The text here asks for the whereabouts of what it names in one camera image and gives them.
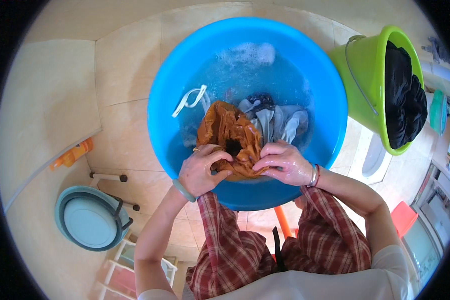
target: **orange stool leg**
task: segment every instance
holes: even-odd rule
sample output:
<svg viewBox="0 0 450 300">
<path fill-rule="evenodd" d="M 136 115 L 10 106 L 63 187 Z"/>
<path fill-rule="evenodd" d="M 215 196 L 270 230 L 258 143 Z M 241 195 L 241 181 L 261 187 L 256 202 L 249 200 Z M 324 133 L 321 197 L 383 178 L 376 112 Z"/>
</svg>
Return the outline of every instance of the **orange stool leg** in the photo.
<svg viewBox="0 0 450 300">
<path fill-rule="evenodd" d="M 275 210 L 275 214 L 277 215 L 278 223 L 280 224 L 280 228 L 282 229 L 283 236 L 285 239 L 287 237 L 292 236 L 292 232 L 290 231 L 290 227 L 288 226 L 287 219 L 285 218 L 284 211 L 281 206 L 277 206 L 273 208 Z"/>
</svg>

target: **orange cloth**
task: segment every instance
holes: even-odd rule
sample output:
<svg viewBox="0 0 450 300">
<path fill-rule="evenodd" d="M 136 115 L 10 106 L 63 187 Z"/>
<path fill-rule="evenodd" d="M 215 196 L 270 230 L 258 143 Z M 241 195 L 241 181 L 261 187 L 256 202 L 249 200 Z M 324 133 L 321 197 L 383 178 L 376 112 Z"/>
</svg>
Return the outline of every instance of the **orange cloth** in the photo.
<svg viewBox="0 0 450 300">
<path fill-rule="evenodd" d="M 233 157 L 233 162 L 221 159 L 211 165 L 212 170 L 230 170 L 226 179 L 239 181 L 258 178 L 269 167 L 252 170 L 260 160 L 261 135 L 243 112 L 223 101 L 212 103 L 197 130 L 197 146 L 216 144 L 213 151 L 223 150 Z"/>
</svg>

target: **detergent bottle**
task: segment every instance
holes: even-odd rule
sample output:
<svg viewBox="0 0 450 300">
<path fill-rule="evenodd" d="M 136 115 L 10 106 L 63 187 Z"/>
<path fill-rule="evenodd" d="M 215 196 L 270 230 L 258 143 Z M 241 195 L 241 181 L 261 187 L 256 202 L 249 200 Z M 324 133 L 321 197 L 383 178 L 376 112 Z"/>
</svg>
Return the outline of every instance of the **detergent bottle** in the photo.
<svg viewBox="0 0 450 300">
<path fill-rule="evenodd" d="M 59 158 L 57 158 L 54 161 L 54 163 L 49 165 L 50 170 L 53 171 L 55 168 L 58 168 L 61 165 L 64 165 L 67 168 L 70 168 L 79 157 L 90 152 L 93 149 L 93 147 L 94 147 L 94 144 L 92 143 L 92 138 L 88 138 L 85 141 L 82 141 L 75 147 L 73 147 L 70 150 L 63 153 L 63 155 L 61 155 Z"/>
</svg>

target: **green bucket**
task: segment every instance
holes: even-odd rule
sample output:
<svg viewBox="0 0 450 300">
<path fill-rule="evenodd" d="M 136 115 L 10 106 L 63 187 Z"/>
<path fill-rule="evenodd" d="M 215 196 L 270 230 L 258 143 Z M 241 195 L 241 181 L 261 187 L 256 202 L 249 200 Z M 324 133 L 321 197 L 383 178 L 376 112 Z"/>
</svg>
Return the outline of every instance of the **green bucket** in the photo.
<svg viewBox="0 0 450 300">
<path fill-rule="evenodd" d="M 385 26 L 379 35 L 355 35 L 345 45 L 328 52 L 343 81 L 348 102 L 348 115 L 380 135 L 385 150 L 403 154 L 412 142 L 398 149 L 390 147 L 385 121 L 385 50 L 387 41 L 402 47 L 410 55 L 412 72 L 423 87 L 422 68 L 415 49 L 398 27 Z"/>
</svg>

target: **plaid pants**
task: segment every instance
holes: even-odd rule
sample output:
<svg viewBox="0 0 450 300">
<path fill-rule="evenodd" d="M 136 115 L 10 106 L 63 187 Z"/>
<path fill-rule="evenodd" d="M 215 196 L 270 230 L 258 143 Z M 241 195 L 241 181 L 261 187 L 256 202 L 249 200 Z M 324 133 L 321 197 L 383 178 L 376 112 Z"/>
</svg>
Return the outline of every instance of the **plaid pants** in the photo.
<svg viewBox="0 0 450 300">
<path fill-rule="evenodd" d="M 298 236 L 287 237 L 282 258 L 288 270 L 344 274 L 369 269 L 367 239 L 328 192 L 301 187 L 305 207 Z M 257 232 L 241 231 L 235 214 L 208 192 L 198 199 L 205 243 L 186 282 L 196 300 L 237 290 L 278 272 L 277 264 Z"/>
</svg>

